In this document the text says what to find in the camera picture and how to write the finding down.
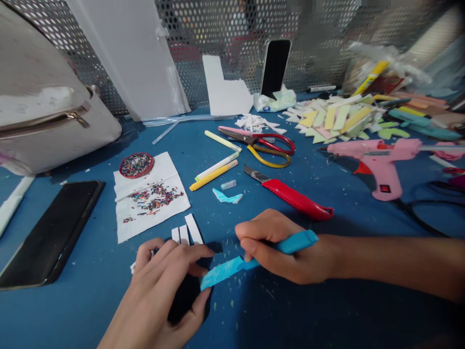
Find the yellow scissors handle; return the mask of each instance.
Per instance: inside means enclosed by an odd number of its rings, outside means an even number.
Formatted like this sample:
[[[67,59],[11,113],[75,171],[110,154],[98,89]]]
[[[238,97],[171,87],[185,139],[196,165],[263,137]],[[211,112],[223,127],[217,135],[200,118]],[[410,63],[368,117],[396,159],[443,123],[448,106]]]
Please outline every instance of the yellow scissors handle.
[[[285,153],[282,153],[282,152],[279,152],[279,151],[276,151],[276,150],[272,150],[272,149],[268,149],[268,148],[263,148],[263,147],[260,147],[256,144],[254,145],[248,145],[247,146],[247,149],[250,150],[250,152],[254,155],[254,157],[259,161],[261,162],[263,165],[266,165],[268,167],[273,167],[273,168],[284,168],[284,167],[287,167],[289,166],[289,164],[291,163],[291,157]],[[262,152],[262,153],[267,153],[267,154],[273,154],[273,155],[277,155],[277,156],[280,156],[282,158],[285,158],[286,159],[286,162],[285,163],[280,163],[280,164],[275,164],[275,163],[272,163],[272,162],[269,162],[269,161],[266,161],[265,159],[263,159],[257,152],[256,150],[258,150],[259,152]]]

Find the hand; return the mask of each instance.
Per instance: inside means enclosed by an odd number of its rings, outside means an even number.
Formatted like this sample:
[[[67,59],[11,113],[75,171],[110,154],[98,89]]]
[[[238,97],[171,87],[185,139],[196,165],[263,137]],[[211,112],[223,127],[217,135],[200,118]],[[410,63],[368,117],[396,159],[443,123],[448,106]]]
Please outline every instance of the hand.
[[[251,221],[236,225],[235,230],[246,251],[246,262],[253,257],[273,274],[300,285],[320,283],[333,274],[337,249],[331,243],[331,235],[319,235],[320,241],[294,255],[283,254],[260,242],[280,242],[306,230],[278,211],[268,209]]]
[[[200,277],[208,272],[195,262],[213,255],[206,245],[178,245],[173,240],[164,243],[160,238],[142,244],[131,284],[98,348],[182,348],[203,322],[211,289],[198,295],[176,326],[168,323],[168,313],[186,274]]]

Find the blue work surface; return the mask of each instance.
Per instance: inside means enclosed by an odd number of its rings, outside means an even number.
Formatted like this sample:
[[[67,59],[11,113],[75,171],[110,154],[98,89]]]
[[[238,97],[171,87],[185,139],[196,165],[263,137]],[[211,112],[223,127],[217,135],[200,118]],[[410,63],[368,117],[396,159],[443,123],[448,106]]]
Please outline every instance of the blue work surface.
[[[152,141],[168,126],[144,129],[125,126],[114,144],[39,176],[0,239],[0,268],[3,268],[42,216],[67,180],[106,182],[94,211],[59,279],[39,288],[0,293],[1,348],[95,348],[113,317],[131,280],[129,266],[143,242],[169,238],[171,229],[185,224],[193,213],[206,243],[219,242],[211,267],[243,251],[234,226],[274,208],[316,233],[347,236],[427,236],[392,203],[375,200],[367,186],[340,165],[316,151],[321,144],[298,134],[295,124],[276,114],[264,115],[288,129],[296,143],[292,163],[285,169],[261,165],[242,146],[239,165],[198,191],[188,187],[194,177],[232,153],[206,137],[219,125],[234,121],[181,123],[157,145]],[[425,143],[434,143],[423,139]],[[192,208],[117,244],[113,171],[135,152],[157,155],[168,151],[181,176]],[[403,199],[463,200],[441,195],[425,183],[446,179],[441,166],[423,152],[410,161],[399,161],[397,169],[404,188]],[[278,178],[315,202],[335,209],[327,222],[311,224],[242,171],[243,164]],[[228,196],[243,193],[234,205],[220,203],[212,188],[237,180]],[[0,200],[5,200],[20,177],[0,171]],[[439,229],[464,238],[464,216],[458,208],[429,206],[422,215]],[[232,277],[214,288],[204,325],[187,348],[413,348],[425,346],[463,331],[456,305],[402,287],[362,280],[329,280],[323,284],[298,286],[256,268]]]

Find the perforated metal panel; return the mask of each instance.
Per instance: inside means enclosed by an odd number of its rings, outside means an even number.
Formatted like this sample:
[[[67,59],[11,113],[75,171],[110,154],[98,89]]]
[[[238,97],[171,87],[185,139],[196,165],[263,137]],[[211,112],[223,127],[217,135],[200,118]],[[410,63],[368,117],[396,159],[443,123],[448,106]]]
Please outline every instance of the perforated metal panel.
[[[126,105],[65,1],[3,1],[19,11],[45,34],[60,50],[84,84],[100,87],[102,100],[114,115],[128,113]]]
[[[284,83],[340,84],[353,57],[351,40],[407,50],[440,16],[447,1],[410,6],[357,6],[358,0],[155,0],[168,44],[191,104],[208,103],[202,55],[219,55],[226,79],[258,92],[267,40],[292,42]]]

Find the smartphone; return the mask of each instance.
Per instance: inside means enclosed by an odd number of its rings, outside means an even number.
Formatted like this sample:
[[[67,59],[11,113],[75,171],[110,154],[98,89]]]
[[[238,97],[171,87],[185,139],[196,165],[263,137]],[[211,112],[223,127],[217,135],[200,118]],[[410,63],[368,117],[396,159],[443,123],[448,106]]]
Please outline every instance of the smartphone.
[[[260,91],[262,95],[275,99],[273,92],[281,90],[290,51],[290,40],[271,40],[266,43]]]
[[[0,290],[55,282],[105,186],[67,183],[0,274]]]

